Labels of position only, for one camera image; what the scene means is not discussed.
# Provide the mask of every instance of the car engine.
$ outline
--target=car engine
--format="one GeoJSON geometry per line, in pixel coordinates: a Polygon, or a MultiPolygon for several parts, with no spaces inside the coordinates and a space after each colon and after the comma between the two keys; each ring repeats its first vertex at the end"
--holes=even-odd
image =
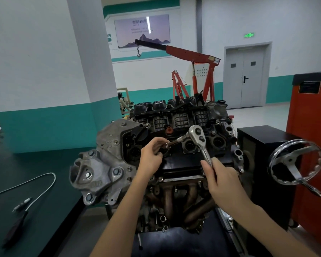
{"type": "MultiPolygon", "coordinates": [[[[70,182],[86,205],[105,203],[116,209],[135,176],[143,148],[154,137],[174,141],[192,125],[201,126],[206,149],[225,166],[244,172],[223,100],[206,103],[201,94],[134,105],[128,120],[118,119],[98,132],[97,147],[82,152],[70,168],[70,182]]],[[[136,233],[182,227],[199,233],[216,205],[201,168],[204,159],[192,140],[161,149],[163,162],[150,179],[136,233]]]]}

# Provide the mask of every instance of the person's left hand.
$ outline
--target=person's left hand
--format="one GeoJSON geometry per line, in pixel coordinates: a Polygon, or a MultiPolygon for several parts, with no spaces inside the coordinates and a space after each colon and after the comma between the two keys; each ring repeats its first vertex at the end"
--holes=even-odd
{"type": "Polygon", "coordinates": [[[166,138],[155,137],[141,149],[140,163],[137,174],[141,174],[148,180],[158,170],[163,160],[163,154],[159,149],[169,142],[166,138]]]}

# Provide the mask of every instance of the red tool cabinet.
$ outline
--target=red tool cabinet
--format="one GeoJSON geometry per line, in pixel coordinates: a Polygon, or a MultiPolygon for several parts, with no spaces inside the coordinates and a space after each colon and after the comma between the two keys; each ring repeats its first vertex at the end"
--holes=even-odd
{"type": "MultiPolygon", "coordinates": [[[[321,147],[321,72],[294,75],[287,132],[321,147]]],[[[300,168],[303,176],[316,164],[307,156],[300,168]]],[[[309,183],[321,191],[321,171],[309,183]]],[[[291,216],[321,243],[321,198],[298,185],[291,216]]]]}

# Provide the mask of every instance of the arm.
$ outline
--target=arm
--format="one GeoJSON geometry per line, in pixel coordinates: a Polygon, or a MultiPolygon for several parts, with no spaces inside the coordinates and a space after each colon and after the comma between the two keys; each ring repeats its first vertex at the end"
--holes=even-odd
{"type": "Polygon", "coordinates": [[[154,138],[142,148],[137,174],[90,257],[131,256],[133,237],[145,189],[162,163],[163,155],[158,151],[167,142],[169,141],[165,138],[154,138]]]}
{"type": "Polygon", "coordinates": [[[209,191],[223,211],[260,241],[274,257],[317,257],[308,247],[276,224],[260,206],[251,202],[235,169],[223,166],[217,158],[212,161],[214,170],[204,160],[201,164],[209,191]]]}

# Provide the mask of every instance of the metal handwheel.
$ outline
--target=metal handwheel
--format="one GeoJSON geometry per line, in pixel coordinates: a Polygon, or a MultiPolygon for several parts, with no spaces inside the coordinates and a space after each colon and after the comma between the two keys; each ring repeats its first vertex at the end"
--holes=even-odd
{"type": "Polygon", "coordinates": [[[320,170],[321,170],[321,148],[315,144],[314,142],[309,142],[304,139],[295,139],[288,142],[283,143],[279,146],[274,152],[270,155],[270,163],[268,167],[269,174],[273,177],[273,179],[282,185],[297,185],[302,184],[306,186],[313,194],[321,197],[321,192],[313,187],[312,185],[308,184],[308,180],[312,179],[320,170]],[[290,146],[297,145],[297,144],[308,144],[308,146],[294,150],[292,152],[288,152],[287,154],[281,155],[282,152],[287,150],[290,146]],[[317,151],[319,154],[319,158],[317,160],[317,164],[314,167],[314,170],[309,172],[307,177],[302,177],[301,173],[295,166],[295,162],[297,157],[312,151],[317,151]],[[295,178],[294,181],[283,181],[274,175],[272,170],[273,166],[282,163],[284,164],[292,176],[295,178]]]}

